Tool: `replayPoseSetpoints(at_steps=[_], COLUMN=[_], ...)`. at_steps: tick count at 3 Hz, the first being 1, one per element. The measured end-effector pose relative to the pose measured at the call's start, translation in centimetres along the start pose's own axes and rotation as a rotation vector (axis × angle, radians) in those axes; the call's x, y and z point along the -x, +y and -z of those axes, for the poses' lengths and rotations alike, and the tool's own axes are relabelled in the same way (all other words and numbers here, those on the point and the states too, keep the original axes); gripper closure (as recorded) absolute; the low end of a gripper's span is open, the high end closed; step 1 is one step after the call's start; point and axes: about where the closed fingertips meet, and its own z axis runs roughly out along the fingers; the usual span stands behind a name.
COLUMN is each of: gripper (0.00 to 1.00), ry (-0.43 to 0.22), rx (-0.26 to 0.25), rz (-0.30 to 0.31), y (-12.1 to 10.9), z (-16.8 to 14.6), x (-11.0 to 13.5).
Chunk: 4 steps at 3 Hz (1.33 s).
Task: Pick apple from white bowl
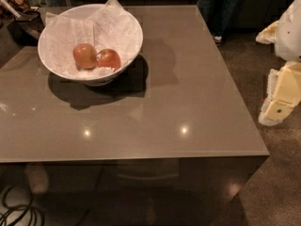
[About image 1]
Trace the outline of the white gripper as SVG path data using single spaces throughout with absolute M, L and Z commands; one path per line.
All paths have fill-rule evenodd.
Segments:
M 256 42 L 275 44 L 278 57 L 301 61 L 301 0 L 294 0 L 278 21 L 261 31 Z M 272 69 L 267 80 L 267 97 L 261 107 L 259 123 L 274 126 L 290 116 L 301 102 L 301 63 L 286 62 Z

